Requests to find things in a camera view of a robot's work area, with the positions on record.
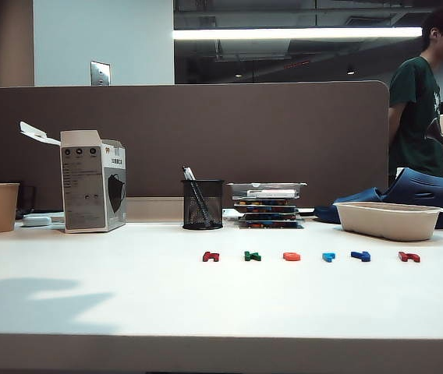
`molded pulp container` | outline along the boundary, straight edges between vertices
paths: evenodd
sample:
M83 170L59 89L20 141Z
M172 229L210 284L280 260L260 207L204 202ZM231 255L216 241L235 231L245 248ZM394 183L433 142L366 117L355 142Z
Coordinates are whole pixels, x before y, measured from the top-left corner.
M413 242L429 239L442 208L388 203L335 203L343 230Z

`small box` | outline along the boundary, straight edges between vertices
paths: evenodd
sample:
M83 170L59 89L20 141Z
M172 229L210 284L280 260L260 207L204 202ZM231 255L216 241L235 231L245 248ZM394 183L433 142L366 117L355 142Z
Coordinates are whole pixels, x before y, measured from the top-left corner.
M97 130L60 132L61 141L20 123L21 133L60 148L67 233L110 231L126 222L126 157L117 140Z

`ceiling light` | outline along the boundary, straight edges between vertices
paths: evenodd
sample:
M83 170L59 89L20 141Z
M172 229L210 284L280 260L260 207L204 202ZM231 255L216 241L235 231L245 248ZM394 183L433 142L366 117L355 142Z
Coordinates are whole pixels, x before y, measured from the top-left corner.
M331 27L305 29L174 30L177 41L254 39L349 39L373 37L420 37L420 27Z

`pen holder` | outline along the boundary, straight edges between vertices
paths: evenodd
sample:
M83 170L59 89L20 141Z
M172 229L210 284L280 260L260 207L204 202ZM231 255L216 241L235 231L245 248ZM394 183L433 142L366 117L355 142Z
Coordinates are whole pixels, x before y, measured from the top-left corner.
M182 180L183 228L213 230L222 228L221 179Z

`wall plate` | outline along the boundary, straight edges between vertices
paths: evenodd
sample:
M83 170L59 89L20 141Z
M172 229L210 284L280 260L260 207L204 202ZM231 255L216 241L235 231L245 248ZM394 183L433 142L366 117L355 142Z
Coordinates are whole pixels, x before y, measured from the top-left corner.
M92 86L110 86L111 66L103 62L90 62L90 77Z

